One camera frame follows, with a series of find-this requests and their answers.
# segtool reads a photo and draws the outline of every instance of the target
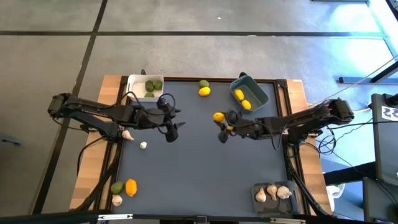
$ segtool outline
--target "wooden table edge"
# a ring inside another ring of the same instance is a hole
[[[104,104],[113,104],[119,91],[121,75],[105,75],[101,89],[98,95],[98,102]],[[171,78],[192,78],[192,77],[171,77]],[[304,87],[301,80],[286,80],[289,92],[290,105],[293,113],[307,109],[307,100],[304,93]],[[279,88],[280,105],[282,106],[282,114],[287,114],[285,104],[285,96],[283,89]],[[87,143],[92,142],[99,137],[98,133],[90,133]],[[314,138],[308,138],[307,142],[315,144]],[[80,172],[76,179],[75,189],[73,191],[70,208],[79,206],[84,199],[90,194],[100,177],[101,166],[105,153],[106,142],[100,141],[88,148],[81,160]],[[303,145],[300,147],[300,157],[304,173],[306,186],[312,193],[315,200],[322,208],[331,213],[330,204],[326,192],[325,180],[322,174],[322,167],[318,158],[318,152],[310,146]],[[100,208],[104,208],[109,183],[104,187]]]

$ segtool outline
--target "garlic bulb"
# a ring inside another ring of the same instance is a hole
[[[278,191],[276,192],[276,195],[280,198],[280,199],[286,199],[289,198],[292,193],[290,192],[290,190],[285,187],[285,186],[280,186],[278,188]]]
[[[129,130],[124,130],[122,132],[122,137],[124,139],[130,140],[130,141],[134,141],[134,139],[131,137]]]
[[[141,142],[141,144],[139,145],[139,147],[141,149],[145,149],[147,147],[147,143],[146,142]]]
[[[273,200],[276,200],[276,191],[277,187],[275,184],[271,184],[270,186],[267,187],[267,192],[269,193],[269,195],[271,195]]]
[[[120,206],[122,204],[122,197],[120,197],[120,195],[112,195],[112,204],[113,206],[117,207]]]
[[[266,193],[264,192],[264,188],[261,187],[258,193],[256,194],[256,201],[263,203],[267,200]]]

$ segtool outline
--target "lemon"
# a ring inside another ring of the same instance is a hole
[[[213,121],[223,122],[224,121],[224,114],[220,113],[220,112],[214,113],[213,114]]]
[[[242,90],[234,90],[234,95],[239,101],[242,101],[244,99]]]
[[[210,95],[210,88],[208,88],[208,87],[203,87],[203,88],[201,88],[200,90],[199,90],[199,95],[200,96],[208,96],[208,95]]]
[[[242,106],[243,106],[244,109],[251,110],[250,102],[248,102],[247,100],[243,100],[241,103],[242,103]]]

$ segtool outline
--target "lime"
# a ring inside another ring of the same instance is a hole
[[[147,93],[147,94],[145,94],[145,96],[144,97],[150,97],[150,98],[153,98],[153,97],[155,97],[155,95],[153,94],[153,93]]]
[[[203,88],[203,87],[209,87],[209,86],[210,86],[210,84],[209,84],[209,82],[208,82],[208,81],[206,81],[206,80],[200,80],[200,82],[199,82],[199,86],[200,86],[200,88]]]
[[[152,91],[154,91],[154,83],[152,82],[152,81],[146,81],[145,82],[145,89],[148,91],[148,92],[152,92]]]
[[[122,191],[122,189],[123,189],[123,185],[124,185],[123,182],[116,182],[116,183],[112,184],[112,186],[111,186],[112,194],[120,193],[120,191]]]
[[[155,90],[162,90],[162,87],[163,87],[162,81],[157,80],[157,81],[155,82]]]

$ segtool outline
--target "gray floor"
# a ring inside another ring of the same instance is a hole
[[[0,30],[92,30],[100,0],[2,1]],[[100,30],[224,30],[378,32],[363,3],[290,1],[109,0]],[[46,109],[51,96],[71,91],[88,37],[0,36],[1,131],[22,147],[0,143],[0,215],[30,212],[58,126]],[[96,100],[103,75],[144,68],[165,76],[302,79],[308,102],[344,88],[339,76],[365,76],[392,58],[382,39],[313,37],[98,37],[80,96]],[[372,93],[396,86],[356,86],[338,95],[361,109]],[[367,121],[369,113],[355,122]],[[374,160],[371,127],[343,138],[336,153],[360,164]],[[44,212],[68,210],[85,133],[69,131]],[[335,157],[325,159],[344,163]]]

